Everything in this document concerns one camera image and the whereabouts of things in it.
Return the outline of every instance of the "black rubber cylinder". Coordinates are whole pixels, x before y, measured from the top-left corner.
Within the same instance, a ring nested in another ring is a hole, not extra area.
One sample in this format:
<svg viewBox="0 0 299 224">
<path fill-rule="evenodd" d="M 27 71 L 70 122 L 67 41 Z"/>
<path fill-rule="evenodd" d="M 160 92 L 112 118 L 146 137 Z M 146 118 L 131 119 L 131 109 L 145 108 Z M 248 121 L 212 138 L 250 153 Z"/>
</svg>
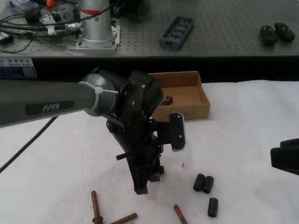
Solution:
<svg viewBox="0 0 299 224">
<path fill-rule="evenodd" d="M 195 191 L 202 191 L 205 184 L 206 177 L 203 174 L 198 174 L 193 186 Z"/>
<path fill-rule="evenodd" d="M 217 210 L 218 210 L 218 199 L 211 197 L 209 201 L 209 208 L 207 210 L 207 215 L 211 218 L 215 218 L 217 216 Z"/>
<path fill-rule="evenodd" d="M 214 183 L 214 178 L 211 176 L 207 176 L 202 191 L 206 194 L 210 194 L 211 190 L 212 190 L 213 183 Z"/>
</svg>

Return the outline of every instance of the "rusty bolt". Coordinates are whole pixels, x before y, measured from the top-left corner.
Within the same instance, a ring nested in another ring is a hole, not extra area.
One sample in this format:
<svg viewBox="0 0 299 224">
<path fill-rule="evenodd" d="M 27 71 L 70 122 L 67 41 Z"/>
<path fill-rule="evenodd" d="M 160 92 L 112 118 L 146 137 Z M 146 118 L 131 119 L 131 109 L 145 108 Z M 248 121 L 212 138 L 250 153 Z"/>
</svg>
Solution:
<svg viewBox="0 0 299 224">
<path fill-rule="evenodd" d="M 133 213 L 133 214 L 127 216 L 127 217 L 121 218 L 120 220 L 117 220 L 117 221 L 115 221 L 115 222 L 113 222 L 111 224 L 124 224 L 124 223 L 126 223 L 128 221 L 133 220 L 134 218 L 137 218 L 137 214 L 136 213 Z"/>
<path fill-rule="evenodd" d="M 178 215 L 179 220 L 181 221 L 182 224 L 188 224 L 181 209 L 177 204 L 174 205 L 174 210 L 176 211 L 176 214 Z"/>
<path fill-rule="evenodd" d="M 173 102 L 173 97 L 172 96 L 167 96 L 166 100 L 164 100 L 161 104 L 161 106 L 169 106 Z"/>
<path fill-rule="evenodd" d="M 92 191 L 92 200 L 93 200 L 93 212 L 94 212 L 93 223 L 102 224 L 103 217 L 100 216 L 97 193 L 94 190 Z"/>
</svg>

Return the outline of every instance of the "label sticker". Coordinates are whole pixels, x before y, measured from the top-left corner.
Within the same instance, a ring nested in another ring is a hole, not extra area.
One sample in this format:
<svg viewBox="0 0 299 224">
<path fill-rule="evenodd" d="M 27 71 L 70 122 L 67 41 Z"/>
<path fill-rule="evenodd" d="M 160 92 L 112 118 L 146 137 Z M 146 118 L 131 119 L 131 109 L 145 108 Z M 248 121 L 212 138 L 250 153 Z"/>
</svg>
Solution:
<svg viewBox="0 0 299 224">
<path fill-rule="evenodd" d="M 36 78 L 31 58 L 0 58 L 0 78 Z"/>
<path fill-rule="evenodd" d="M 86 18 L 86 17 L 90 17 L 92 15 L 97 15 L 100 12 L 101 12 L 100 10 L 89 10 L 89 9 L 82 9 L 81 8 L 80 9 L 80 17 L 83 19 L 83 18 Z M 100 15 L 95 16 L 93 18 L 90 18 L 90 19 L 88 19 L 88 21 L 94 21 L 94 22 L 101 23 Z"/>
<path fill-rule="evenodd" d="M 31 116 L 31 115 L 37 115 L 40 113 L 56 112 L 56 111 L 58 112 L 60 110 L 73 108 L 74 105 L 75 105 L 74 101 L 28 104 L 28 105 L 26 105 L 26 114 L 28 116 Z"/>
</svg>

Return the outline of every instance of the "metal base plate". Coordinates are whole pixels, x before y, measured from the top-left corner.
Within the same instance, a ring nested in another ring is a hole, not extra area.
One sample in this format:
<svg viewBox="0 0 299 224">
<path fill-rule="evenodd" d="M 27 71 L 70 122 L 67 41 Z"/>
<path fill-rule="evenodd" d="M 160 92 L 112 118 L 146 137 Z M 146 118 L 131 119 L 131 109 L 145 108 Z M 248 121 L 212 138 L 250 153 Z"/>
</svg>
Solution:
<svg viewBox="0 0 299 224">
<path fill-rule="evenodd" d="M 106 43 L 89 43 L 79 39 L 76 44 L 76 50 L 96 50 L 96 51 L 116 51 L 117 46 L 120 45 L 120 26 L 112 26 L 112 32 L 116 33 L 114 40 Z"/>
</svg>

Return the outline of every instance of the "cardboard box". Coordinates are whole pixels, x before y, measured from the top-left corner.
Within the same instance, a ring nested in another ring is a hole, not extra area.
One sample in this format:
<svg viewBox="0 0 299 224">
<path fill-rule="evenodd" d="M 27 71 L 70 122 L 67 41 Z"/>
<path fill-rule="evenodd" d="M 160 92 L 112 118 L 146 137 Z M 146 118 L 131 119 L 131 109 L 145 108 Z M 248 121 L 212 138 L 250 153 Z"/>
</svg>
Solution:
<svg viewBox="0 0 299 224">
<path fill-rule="evenodd" d="M 159 106 L 152 115 L 157 121 L 169 121 L 169 114 L 179 112 L 185 120 L 207 119 L 210 102 L 201 86 L 198 71 L 152 73 L 162 88 L 164 99 L 173 96 L 169 106 Z"/>
</svg>

